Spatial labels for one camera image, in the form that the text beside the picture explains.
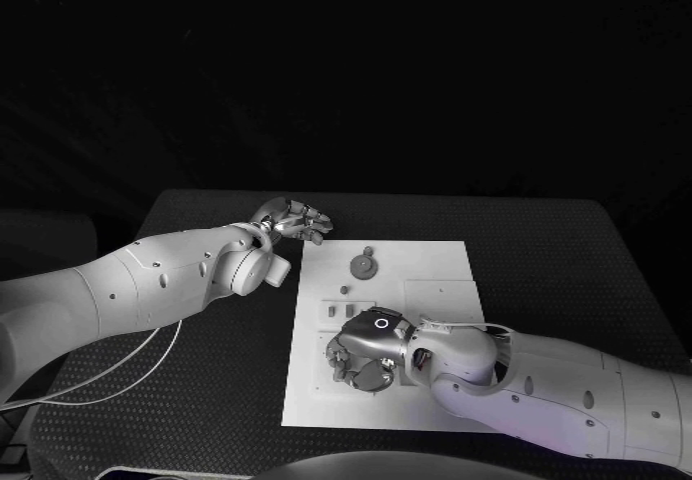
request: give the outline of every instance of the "black table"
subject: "black table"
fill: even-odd
[[[140,237],[249,219],[277,192],[167,191]],[[600,205],[582,200],[291,193],[333,218],[330,239],[463,240],[486,321],[565,338],[644,366],[689,373],[689,360]],[[45,405],[30,460],[39,479],[92,478],[112,466],[257,475],[298,459],[353,450],[440,453],[546,478],[685,478],[639,462],[561,455],[494,434],[281,427],[303,245],[280,289],[212,303],[186,320],[157,372],[130,392],[85,407]],[[99,398],[157,361],[167,327],[131,362],[63,400]],[[102,371],[146,333],[73,352],[55,389]]]

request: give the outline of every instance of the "robotic hand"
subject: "robotic hand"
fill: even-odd
[[[346,322],[326,357],[334,381],[381,392],[399,367],[451,415],[561,453],[692,471],[689,377],[499,325],[414,326],[381,307]],[[355,357],[370,359],[359,371]]]
[[[73,349],[176,323],[262,281],[278,287],[291,266],[274,244],[320,244],[332,228],[314,208],[277,198],[251,223],[143,238],[86,265],[0,282],[0,406]]]

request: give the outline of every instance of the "white platform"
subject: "white platform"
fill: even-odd
[[[358,280],[349,264],[366,246],[375,249],[379,271],[370,280]],[[347,295],[339,291],[343,285]],[[408,384],[402,369],[395,384],[378,394],[332,380],[324,347],[347,320],[347,303],[356,305],[356,314],[376,304],[402,312],[414,323],[419,313],[440,321],[483,322],[464,243],[327,240],[319,247],[306,243],[281,425],[494,432],[447,414],[427,389]]]

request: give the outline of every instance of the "dark background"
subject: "dark background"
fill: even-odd
[[[231,4],[3,3],[0,208],[105,253],[167,188],[588,198],[692,353],[691,3]]]

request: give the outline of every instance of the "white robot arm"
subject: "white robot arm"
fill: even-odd
[[[94,262],[0,282],[0,407],[52,360],[112,335],[153,330],[218,298],[278,287],[290,263],[283,236],[321,243],[330,219],[277,198],[251,223],[144,238]]]
[[[500,330],[427,318],[415,327],[375,307],[327,346],[334,379],[379,391],[398,366],[451,415],[568,455],[691,472],[692,378],[565,340]],[[376,360],[353,372],[350,355]],[[493,375],[496,364],[503,376]]]

